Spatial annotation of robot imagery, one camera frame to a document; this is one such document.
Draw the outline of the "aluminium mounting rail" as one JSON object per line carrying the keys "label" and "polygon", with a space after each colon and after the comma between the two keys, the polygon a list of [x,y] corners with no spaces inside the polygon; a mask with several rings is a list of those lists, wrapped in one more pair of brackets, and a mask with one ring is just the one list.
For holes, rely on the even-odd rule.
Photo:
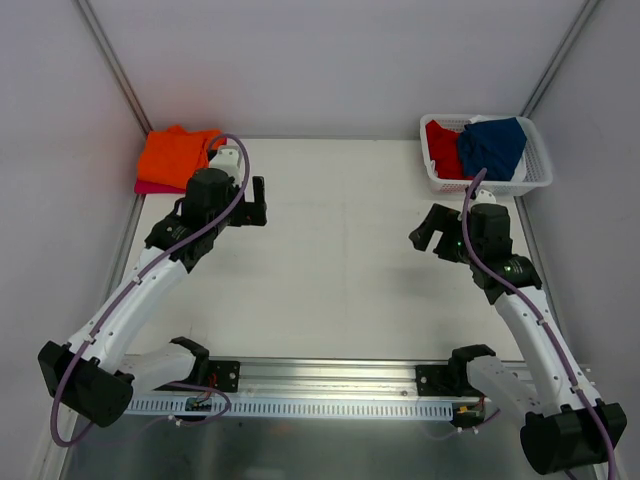
{"label": "aluminium mounting rail", "polygon": [[[309,359],[256,359],[217,358],[241,363],[240,380],[236,393],[225,393],[246,398],[338,399],[338,400],[399,400],[444,399],[474,400],[481,392],[466,385],[462,396],[419,396],[415,383],[415,366],[444,364],[444,362],[411,361],[352,361]],[[152,364],[149,355],[127,355],[120,365],[124,373],[137,375],[142,384],[134,389],[135,398],[144,395],[173,392],[185,395],[196,392],[205,397],[210,387],[200,380],[186,380],[178,385],[158,385],[168,376]]]}

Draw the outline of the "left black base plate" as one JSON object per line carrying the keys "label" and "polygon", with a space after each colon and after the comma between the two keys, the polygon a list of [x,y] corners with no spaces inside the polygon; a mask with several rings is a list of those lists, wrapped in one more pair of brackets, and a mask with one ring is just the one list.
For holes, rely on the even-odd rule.
{"label": "left black base plate", "polygon": [[236,360],[210,359],[204,370],[202,386],[224,393],[236,393],[240,380],[241,363]]}

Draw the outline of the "pink folded t shirt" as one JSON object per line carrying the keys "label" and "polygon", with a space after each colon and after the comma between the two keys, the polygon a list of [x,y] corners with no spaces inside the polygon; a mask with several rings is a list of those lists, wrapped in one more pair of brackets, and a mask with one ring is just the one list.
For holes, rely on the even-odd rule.
{"label": "pink folded t shirt", "polygon": [[137,195],[184,194],[185,190],[170,185],[137,180],[134,185],[134,193]]}

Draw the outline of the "white plastic basket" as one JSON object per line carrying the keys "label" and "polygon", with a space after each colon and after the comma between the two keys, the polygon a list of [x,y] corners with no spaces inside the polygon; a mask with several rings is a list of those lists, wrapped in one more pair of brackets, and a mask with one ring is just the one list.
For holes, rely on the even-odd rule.
{"label": "white plastic basket", "polygon": [[[443,128],[461,133],[470,123],[494,121],[504,119],[505,115],[475,115],[471,114],[425,114],[419,121],[419,133],[424,165],[427,171],[429,187],[432,192],[443,194],[463,193],[470,180],[445,180],[438,178],[434,164],[429,156],[426,124],[435,120]],[[544,141],[535,124],[525,117],[516,116],[524,134],[527,137],[521,162],[516,168],[514,177],[509,182],[484,180],[482,185],[486,190],[497,196],[522,196],[529,191],[549,186],[553,181],[552,163]]]}

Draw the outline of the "red t shirt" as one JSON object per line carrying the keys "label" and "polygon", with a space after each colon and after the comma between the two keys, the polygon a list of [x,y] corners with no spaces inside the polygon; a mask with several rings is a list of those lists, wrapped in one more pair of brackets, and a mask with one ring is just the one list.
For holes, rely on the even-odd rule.
{"label": "red t shirt", "polygon": [[426,124],[425,133],[436,176],[445,180],[466,180],[458,155],[459,133],[443,128],[435,120]]}

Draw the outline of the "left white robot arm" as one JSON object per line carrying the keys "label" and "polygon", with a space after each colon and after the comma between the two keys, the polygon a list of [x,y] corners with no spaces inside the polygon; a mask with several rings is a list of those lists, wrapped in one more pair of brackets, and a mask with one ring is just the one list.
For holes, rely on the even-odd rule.
{"label": "left white robot arm", "polygon": [[237,180],[216,168],[197,171],[100,310],[66,343],[49,341],[40,350],[38,363],[55,405],[108,427],[137,394],[173,382],[188,390],[203,387],[209,351],[193,340],[177,337],[135,359],[126,353],[160,300],[213,250],[223,230],[263,227],[266,212],[263,177]]}

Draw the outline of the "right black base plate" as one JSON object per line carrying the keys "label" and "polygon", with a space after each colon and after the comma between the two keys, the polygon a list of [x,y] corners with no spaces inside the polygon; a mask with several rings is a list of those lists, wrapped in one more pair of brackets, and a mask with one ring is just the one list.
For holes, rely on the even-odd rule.
{"label": "right black base plate", "polygon": [[416,365],[415,383],[419,396],[460,397],[465,392],[457,372],[444,364]]}

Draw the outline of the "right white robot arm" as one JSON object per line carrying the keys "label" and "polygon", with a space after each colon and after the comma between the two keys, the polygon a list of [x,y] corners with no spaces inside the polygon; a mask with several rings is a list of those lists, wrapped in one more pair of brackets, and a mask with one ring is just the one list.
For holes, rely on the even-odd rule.
{"label": "right white robot arm", "polygon": [[475,285],[515,339],[531,384],[509,372],[490,347],[476,344],[453,350],[435,373],[417,367],[418,391],[492,400],[517,426],[525,457],[540,475],[606,464],[613,478],[614,449],[627,417],[585,377],[559,333],[535,267],[513,253],[510,227],[502,205],[477,203],[457,211],[435,204],[409,239],[425,251],[439,233],[435,255],[469,266]]}

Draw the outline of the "orange folded t shirt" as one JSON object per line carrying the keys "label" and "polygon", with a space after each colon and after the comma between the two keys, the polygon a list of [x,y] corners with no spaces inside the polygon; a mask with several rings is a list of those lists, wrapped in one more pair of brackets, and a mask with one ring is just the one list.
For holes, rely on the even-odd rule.
{"label": "orange folded t shirt", "polygon": [[137,180],[170,185],[186,189],[188,180],[209,164],[209,150],[226,144],[218,139],[212,147],[212,139],[221,135],[220,130],[189,132],[180,125],[165,131],[152,131],[137,164]]}

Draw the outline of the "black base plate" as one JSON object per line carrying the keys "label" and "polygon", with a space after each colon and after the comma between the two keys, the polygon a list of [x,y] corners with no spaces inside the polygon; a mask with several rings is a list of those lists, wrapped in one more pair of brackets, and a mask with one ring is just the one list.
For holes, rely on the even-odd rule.
{"label": "black base plate", "polygon": [[465,392],[457,372],[444,364],[416,365],[415,383],[419,396],[460,397]]}
{"label": "black base plate", "polygon": [[204,370],[202,386],[224,393],[236,393],[240,380],[241,363],[236,360],[210,359]]}

